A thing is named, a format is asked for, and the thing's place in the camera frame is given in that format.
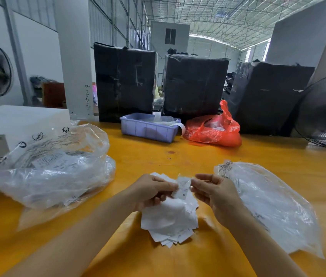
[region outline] white box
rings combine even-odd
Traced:
[[[0,157],[32,135],[70,127],[67,109],[0,106]]]

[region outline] ceiling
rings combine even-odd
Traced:
[[[280,19],[322,0],[145,0],[153,21],[190,24],[190,33],[244,49],[271,37]]]

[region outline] yellow table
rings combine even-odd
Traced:
[[[306,147],[303,139],[242,136],[243,145],[227,149],[189,142],[172,144],[123,136],[120,125],[98,124],[110,138],[109,155],[116,160],[115,180],[100,194],[69,213],[42,225],[15,232],[22,206],[0,194],[0,275],[38,247],[89,214],[95,206],[130,185],[143,173],[212,173],[225,159],[258,163],[275,173],[310,201],[323,230],[326,257],[326,149]],[[171,249],[154,243],[140,229],[141,215],[131,214],[94,259],[84,276],[255,276],[230,233],[200,203],[199,228]],[[326,276],[326,259],[305,252],[291,257],[309,277]]]

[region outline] black wrapped package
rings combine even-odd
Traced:
[[[228,63],[228,58],[166,55],[162,115],[186,122],[218,114]]]
[[[99,121],[119,123],[154,107],[156,52],[94,43]]]
[[[241,134],[289,136],[289,118],[314,73],[314,67],[242,63],[228,98]]]

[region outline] purple plastic crate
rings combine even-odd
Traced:
[[[154,117],[153,114],[143,113],[133,113],[120,117],[122,134],[172,143],[179,126],[165,126],[146,121],[149,119],[153,121]],[[172,117],[162,116],[160,121],[172,121],[172,119]],[[174,118],[174,120],[181,122],[179,118]]]

